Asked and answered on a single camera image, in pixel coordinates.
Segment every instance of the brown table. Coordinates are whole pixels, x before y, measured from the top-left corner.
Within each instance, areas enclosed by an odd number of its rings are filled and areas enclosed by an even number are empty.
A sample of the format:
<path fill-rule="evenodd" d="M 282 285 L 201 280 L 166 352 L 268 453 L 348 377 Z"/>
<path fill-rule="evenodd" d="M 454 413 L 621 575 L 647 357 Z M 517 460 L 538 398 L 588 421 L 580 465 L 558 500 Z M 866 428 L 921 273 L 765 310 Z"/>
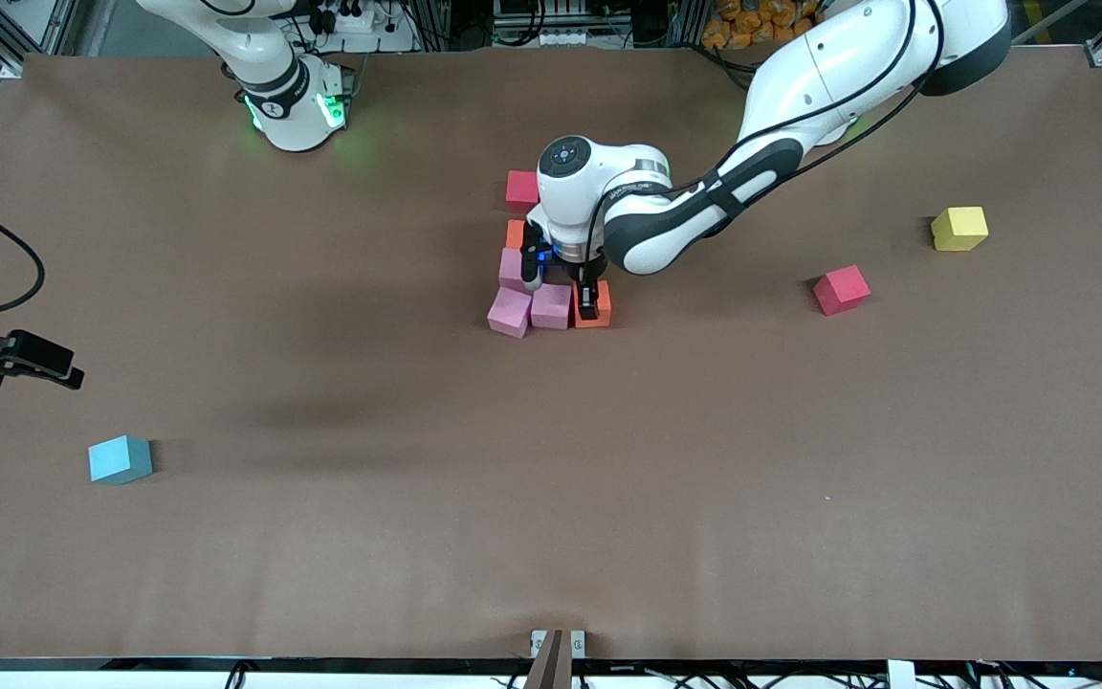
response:
<path fill-rule="evenodd" d="M 214 61 L 30 58 L 0 331 L 0 656 L 1102 656 L 1102 69 L 1023 49 L 921 99 L 615 326 L 489 332 L 504 174 L 560 134 L 699 174 L 743 95 L 691 53 L 385 56 L 284 154 Z M 971 254 L 928 243 L 983 205 Z M 857 263 L 874 297 L 818 314 Z M 0 298 L 30 279 L 0 239 Z M 162 471 L 90 484 L 133 434 Z"/>

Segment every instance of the green light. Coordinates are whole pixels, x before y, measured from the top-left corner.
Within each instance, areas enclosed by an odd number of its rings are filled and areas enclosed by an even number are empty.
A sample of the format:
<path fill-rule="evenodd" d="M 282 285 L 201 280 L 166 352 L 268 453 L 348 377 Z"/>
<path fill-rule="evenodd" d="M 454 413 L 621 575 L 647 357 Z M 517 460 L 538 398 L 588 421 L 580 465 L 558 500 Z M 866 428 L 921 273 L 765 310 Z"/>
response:
<path fill-rule="evenodd" d="M 323 115 L 325 115 L 325 123 L 329 127 L 337 129 L 345 122 L 345 117 L 343 117 L 343 105 L 337 101 L 337 98 L 326 98 L 318 93 L 317 104 L 323 109 Z"/>
<path fill-rule="evenodd" d="M 245 97 L 245 106 L 249 108 L 250 115 L 253 115 L 253 129 L 262 131 L 262 121 L 258 120 L 258 110 L 253 108 L 253 104 L 250 104 L 249 96 Z"/>

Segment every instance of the light blue cube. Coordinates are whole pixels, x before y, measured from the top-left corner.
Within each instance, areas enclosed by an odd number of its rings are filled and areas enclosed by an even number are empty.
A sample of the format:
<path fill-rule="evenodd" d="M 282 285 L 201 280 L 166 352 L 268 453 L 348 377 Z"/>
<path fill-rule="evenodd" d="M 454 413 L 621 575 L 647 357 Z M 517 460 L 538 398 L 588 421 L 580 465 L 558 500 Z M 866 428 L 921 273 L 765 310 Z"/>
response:
<path fill-rule="evenodd" d="M 152 450 L 141 438 L 122 435 L 88 449 L 91 481 L 121 485 L 152 474 Z"/>

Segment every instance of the pink cube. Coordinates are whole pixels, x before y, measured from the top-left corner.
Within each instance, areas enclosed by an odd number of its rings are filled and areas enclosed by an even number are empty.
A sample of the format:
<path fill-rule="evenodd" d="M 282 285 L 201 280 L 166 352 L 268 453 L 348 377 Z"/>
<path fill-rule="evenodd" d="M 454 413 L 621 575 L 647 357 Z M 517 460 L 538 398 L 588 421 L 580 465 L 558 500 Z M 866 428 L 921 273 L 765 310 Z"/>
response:
<path fill-rule="evenodd" d="M 532 171 L 508 171 L 504 202 L 512 214 L 525 215 L 539 205 L 539 175 Z"/>
<path fill-rule="evenodd" d="M 530 323 L 533 327 L 569 330 L 570 311 L 572 311 L 572 287 L 543 284 L 533 292 Z"/>
<path fill-rule="evenodd" d="M 521 252 L 517 249 L 499 251 L 499 286 L 515 289 L 517 292 L 529 293 L 526 282 L 521 280 Z"/>
<path fill-rule="evenodd" d="M 526 329 L 530 327 L 530 302 L 533 298 L 529 293 L 499 288 L 487 311 L 487 326 L 509 337 L 525 337 Z"/>
<path fill-rule="evenodd" d="M 860 306 L 866 297 L 869 297 L 869 287 L 866 286 L 866 279 L 862 278 L 857 266 L 831 271 L 814 283 L 814 298 L 819 300 L 819 308 L 823 310 L 825 316 L 852 311 Z"/>

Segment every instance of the cube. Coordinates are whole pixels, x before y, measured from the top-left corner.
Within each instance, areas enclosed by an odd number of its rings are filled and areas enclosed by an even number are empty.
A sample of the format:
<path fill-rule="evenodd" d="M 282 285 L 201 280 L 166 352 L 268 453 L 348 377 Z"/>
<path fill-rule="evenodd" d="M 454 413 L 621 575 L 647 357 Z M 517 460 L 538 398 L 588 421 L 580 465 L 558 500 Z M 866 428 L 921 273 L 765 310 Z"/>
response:
<path fill-rule="evenodd" d="M 509 337 L 525 337 L 530 327 L 532 302 L 533 298 L 529 293 L 507 287 L 499 288 L 496 300 L 490 303 L 490 311 L 487 311 L 487 326 Z"/>
<path fill-rule="evenodd" d="M 517 249 L 499 251 L 499 286 L 515 289 L 517 292 L 530 293 L 521 279 L 521 252 Z"/>
<path fill-rule="evenodd" d="M 122 435 L 88 449 L 91 481 L 121 485 L 152 474 L 152 450 L 141 438 Z"/>
<path fill-rule="evenodd" d="M 939 251 L 971 251 L 990 235 L 980 206 L 947 208 L 930 223 L 930 229 Z"/>
<path fill-rule="evenodd" d="M 569 313 L 572 313 L 572 293 L 576 290 L 568 284 L 543 284 L 533 292 L 530 304 L 530 325 L 569 330 Z"/>
<path fill-rule="evenodd" d="M 521 244 L 526 244 L 526 222 L 511 219 L 508 222 L 508 230 L 504 235 L 504 248 L 520 251 Z"/>
<path fill-rule="evenodd" d="M 819 300 L 819 308 L 828 316 L 856 309 L 866 297 L 869 297 L 869 287 L 866 286 L 866 279 L 862 278 L 857 266 L 831 271 L 814 283 L 814 298 Z"/>
<path fill-rule="evenodd" d="M 585 320 L 581 317 L 581 304 L 577 301 L 576 289 L 572 289 L 572 317 L 573 327 L 606 327 L 612 325 L 612 288 L 606 284 L 606 280 L 598 280 L 598 319 Z"/>
<path fill-rule="evenodd" d="M 539 175 L 533 171 L 508 171 L 504 202 L 511 214 L 525 215 L 539 205 Z"/>

